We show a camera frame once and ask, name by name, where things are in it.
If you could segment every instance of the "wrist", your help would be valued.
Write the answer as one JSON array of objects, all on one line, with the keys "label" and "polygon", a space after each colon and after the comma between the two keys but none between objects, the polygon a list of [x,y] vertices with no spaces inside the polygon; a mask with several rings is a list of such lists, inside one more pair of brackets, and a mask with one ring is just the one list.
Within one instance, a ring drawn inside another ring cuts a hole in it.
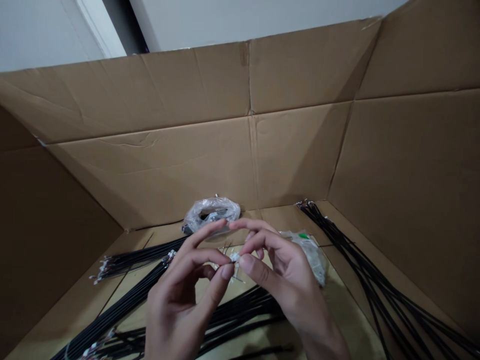
[{"label": "wrist", "polygon": [[308,360],[349,360],[347,344],[332,319],[319,324],[317,328],[299,329],[303,348]]}]

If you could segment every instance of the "cardboard wall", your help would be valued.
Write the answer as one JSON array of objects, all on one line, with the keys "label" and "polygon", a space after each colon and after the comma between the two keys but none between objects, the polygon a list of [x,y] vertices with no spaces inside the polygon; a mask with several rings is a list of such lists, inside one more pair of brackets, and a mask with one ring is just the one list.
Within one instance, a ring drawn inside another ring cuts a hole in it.
[{"label": "cardboard wall", "polygon": [[479,19],[412,0],[383,20],[327,197],[477,341],[480,90],[458,90],[480,88]]},{"label": "cardboard wall", "polygon": [[251,40],[252,112],[353,100],[380,24],[373,17]]},{"label": "cardboard wall", "polygon": [[3,358],[122,229],[1,107],[0,140]]},{"label": "cardboard wall", "polygon": [[480,88],[480,2],[411,0],[382,22],[357,99]]},{"label": "cardboard wall", "polygon": [[355,101],[328,200],[480,341],[480,89]]},{"label": "cardboard wall", "polygon": [[2,73],[0,104],[125,229],[215,194],[243,210],[320,200],[380,23]]}]

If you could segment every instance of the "finger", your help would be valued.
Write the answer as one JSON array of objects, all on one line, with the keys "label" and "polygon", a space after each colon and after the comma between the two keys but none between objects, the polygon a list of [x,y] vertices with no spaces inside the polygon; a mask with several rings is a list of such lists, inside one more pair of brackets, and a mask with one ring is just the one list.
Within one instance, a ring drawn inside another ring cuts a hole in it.
[{"label": "finger", "polygon": [[197,282],[198,279],[205,279],[205,278],[211,281],[214,275],[215,275],[215,269],[212,267],[212,265],[202,265],[198,269],[196,269],[193,273],[195,282]]},{"label": "finger", "polygon": [[227,225],[227,220],[222,219],[218,220],[212,223],[209,223],[202,227],[200,230],[196,231],[192,235],[190,235],[183,245],[181,246],[180,250],[178,250],[177,255],[183,255],[187,252],[189,252],[192,249],[196,249],[197,246],[206,238],[208,238],[211,234],[214,232],[220,230],[223,228],[225,225]]},{"label": "finger", "polygon": [[264,253],[264,248],[263,248],[263,247],[255,250],[255,252],[256,252],[256,255],[258,256],[258,258],[259,258],[260,260],[263,260],[263,259],[264,259],[265,253]]},{"label": "finger", "polygon": [[251,254],[254,250],[266,248],[267,250],[280,250],[292,248],[292,243],[285,240],[279,235],[279,233],[271,232],[267,229],[262,229],[257,232],[238,253],[240,256],[243,254]]},{"label": "finger", "polygon": [[218,265],[225,265],[230,262],[230,258],[223,255],[217,249],[194,249],[179,258],[176,265],[169,269],[169,274],[165,274],[167,275],[165,282],[168,282],[169,284],[178,284],[184,281],[198,267],[209,262]]},{"label": "finger", "polygon": [[198,316],[204,321],[210,320],[213,312],[220,304],[220,301],[222,301],[234,271],[235,267],[233,264],[226,264],[221,266],[211,279],[205,294],[195,307]]},{"label": "finger", "polygon": [[272,233],[277,233],[278,231],[275,230],[273,226],[271,226],[268,222],[263,220],[256,220],[256,219],[249,219],[246,217],[242,217],[237,221],[233,221],[228,224],[230,230],[238,230],[238,229],[249,229],[256,233],[258,233],[262,229],[270,230]]},{"label": "finger", "polygon": [[245,238],[245,241],[247,242],[256,233],[257,233],[256,231],[250,230],[250,232],[248,233],[248,235]]},{"label": "finger", "polygon": [[240,268],[274,298],[277,299],[281,296],[284,279],[263,261],[253,255],[245,254],[240,258]]}]

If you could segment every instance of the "hand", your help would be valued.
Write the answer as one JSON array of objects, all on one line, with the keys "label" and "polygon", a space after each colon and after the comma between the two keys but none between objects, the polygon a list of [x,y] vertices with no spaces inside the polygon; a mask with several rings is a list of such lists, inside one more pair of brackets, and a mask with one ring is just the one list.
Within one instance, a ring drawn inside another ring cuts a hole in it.
[{"label": "hand", "polygon": [[[206,225],[185,240],[168,270],[148,293],[145,358],[195,359],[213,312],[224,297],[234,266],[217,249],[197,249],[213,232],[226,225]],[[207,262],[220,265],[215,271]],[[210,285],[196,304],[195,284],[208,278]]]},{"label": "hand", "polygon": [[[300,334],[308,359],[350,359],[345,340],[328,311],[302,248],[281,237],[262,220],[242,218],[229,227],[250,230],[239,252],[240,267],[278,302]],[[261,261],[264,249],[273,270]],[[258,258],[251,255],[253,251]]]}]

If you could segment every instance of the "left hand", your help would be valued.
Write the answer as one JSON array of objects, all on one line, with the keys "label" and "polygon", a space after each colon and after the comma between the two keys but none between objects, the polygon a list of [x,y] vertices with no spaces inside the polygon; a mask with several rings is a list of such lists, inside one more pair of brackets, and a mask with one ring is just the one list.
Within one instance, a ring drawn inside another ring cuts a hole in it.
[{"label": "left hand", "polygon": [[[145,358],[192,360],[202,344],[213,312],[224,297],[234,265],[217,249],[198,249],[213,232],[226,225],[219,220],[185,240],[168,270],[148,293]],[[217,271],[207,262],[220,265]],[[210,285],[197,304],[195,284],[208,278]]]}]

